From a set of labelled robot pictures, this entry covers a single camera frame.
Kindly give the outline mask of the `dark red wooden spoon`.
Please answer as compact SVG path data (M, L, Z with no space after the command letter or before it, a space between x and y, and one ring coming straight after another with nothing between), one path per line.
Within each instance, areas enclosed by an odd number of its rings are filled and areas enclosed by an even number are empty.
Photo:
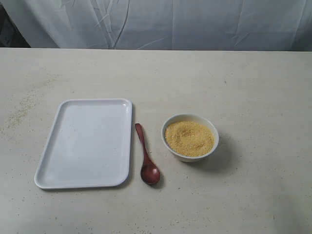
M142 126L136 123L135 128L143 150L143 163L140 171L141 179L148 185L155 185L160 181L160 171L148 155Z

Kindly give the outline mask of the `yellow millet grains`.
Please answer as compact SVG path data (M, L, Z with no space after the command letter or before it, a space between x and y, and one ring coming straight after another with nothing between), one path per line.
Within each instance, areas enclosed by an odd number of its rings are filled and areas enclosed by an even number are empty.
M165 131L165 140L172 150L190 157L209 153L215 142L208 127L193 121L170 124Z

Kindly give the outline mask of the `white ceramic bowl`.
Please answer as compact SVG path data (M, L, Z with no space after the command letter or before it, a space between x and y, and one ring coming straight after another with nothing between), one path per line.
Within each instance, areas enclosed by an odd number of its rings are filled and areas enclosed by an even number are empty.
M166 128L170 124L175 123L175 122L180 122L180 121L193 121L193 122L202 124L202 125L204 125L210 129L211 133L214 136L214 146L209 153L202 155L202 156L198 156L198 157L190 157L190 156L181 155L169 147L169 145L167 144L167 142L165 140ZM219 133L218 133L217 129L215 128L215 126L206 118L195 115L195 114L190 114L190 113L177 114L177 115L174 115L174 116L170 117L169 119L167 119L165 121L165 123L163 124L162 129L161 129L161 137L162 137L163 143L167 147L167 149L171 153L173 153L177 157L178 160L183 161L183 162L196 162L196 161L202 160L204 158L207 158L209 155L211 155L215 151L215 149L217 148L218 143L219 143Z

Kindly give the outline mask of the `white rectangular plastic tray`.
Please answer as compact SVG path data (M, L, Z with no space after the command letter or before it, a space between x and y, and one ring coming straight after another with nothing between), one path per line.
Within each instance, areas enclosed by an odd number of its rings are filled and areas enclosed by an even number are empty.
M58 107L34 176L43 190L115 187L129 176L133 105L72 99Z

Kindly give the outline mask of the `white backdrop cloth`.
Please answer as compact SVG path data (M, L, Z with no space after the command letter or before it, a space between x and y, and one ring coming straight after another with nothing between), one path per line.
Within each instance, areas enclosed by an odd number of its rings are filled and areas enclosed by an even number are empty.
M4 0L31 47L310 51L309 0Z

